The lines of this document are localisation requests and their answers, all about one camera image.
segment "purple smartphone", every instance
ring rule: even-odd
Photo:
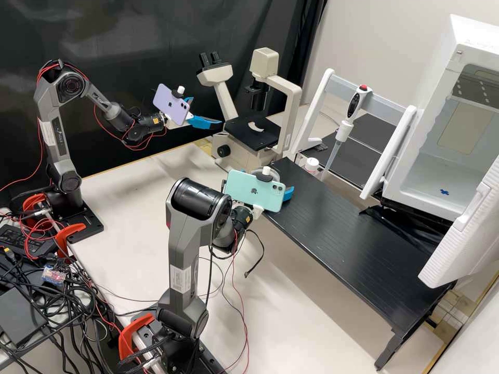
[[[163,83],[160,83],[157,87],[156,95],[154,95],[152,103],[178,126],[182,126],[190,108],[189,104],[182,98],[173,96],[172,90]]]

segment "gray robotic arm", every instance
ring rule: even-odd
[[[165,118],[161,113],[132,118],[118,103],[109,101],[73,65],[61,60],[47,62],[38,75],[34,101],[48,153],[47,173],[57,193],[65,195],[52,194],[56,209],[61,201],[63,210],[78,209],[83,204],[79,191],[81,177],[71,161],[59,112],[59,108],[78,97],[90,99],[102,110],[104,118],[117,131],[125,134],[124,141],[139,141],[147,134],[161,131],[165,126]]]
[[[253,221],[251,211],[232,209],[229,195],[188,178],[178,180],[166,200],[169,288],[158,302],[157,319],[170,329],[196,339],[208,321],[197,295],[199,247],[233,252],[237,237]]]

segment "red clamp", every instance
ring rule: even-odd
[[[32,195],[28,197],[26,200],[24,200],[24,203],[22,203],[22,211],[28,211],[28,210],[36,210],[38,207],[36,204],[44,202],[45,201],[45,194],[44,193],[39,193],[36,195]],[[32,228],[36,224],[36,220],[33,218],[28,218],[26,219],[26,226]],[[51,225],[49,224],[42,224],[40,226],[40,229],[48,229],[50,228]]]
[[[65,227],[64,229],[62,229],[57,233],[54,240],[56,241],[59,247],[59,249],[57,250],[57,255],[59,256],[59,258],[65,258],[68,257],[69,255],[68,243],[67,243],[68,236],[73,235],[75,232],[85,230],[86,228],[87,226],[85,226],[84,223],[75,223],[73,225]]]
[[[22,203],[22,210],[34,210],[36,209],[35,204],[41,203],[43,201],[45,201],[44,193],[32,195],[24,200],[24,203]]]
[[[132,334],[137,332],[138,329],[150,324],[154,321],[154,316],[147,313],[142,317],[137,318],[135,321],[126,326],[118,337],[118,351],[120,352],[120,360],[133,354],[132,350]]]

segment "white bottle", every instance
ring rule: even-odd
[[[309,157],[303,166],[307,173],[312,174],[314,177],[319,175],[319,160],[314,157]]]

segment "black curtain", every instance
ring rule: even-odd
[[[80,68],[111,100],[143,113],[159,83],[186,87],[191,112],[222,119],[212,88],[196,78],[198,54],[217,50],[230,62],[228,87],[238,110],[249,108],[244,86],[253,49],[280,54],[279,73],[302,83],[323,0],[4,0],[0,4],[0,188],[29,175],[40,157],[36,137],[35,76],[48,60]],[[185,127],[132,152],[95,123],[93,106],[75,100],[61,109],[71,157],[82,176],[145,157],[211,133]],[[269,112],[283,109],[270,102]],[[0,193],[0,205],[15,194],[48,184],[43,162],[27,182]]]

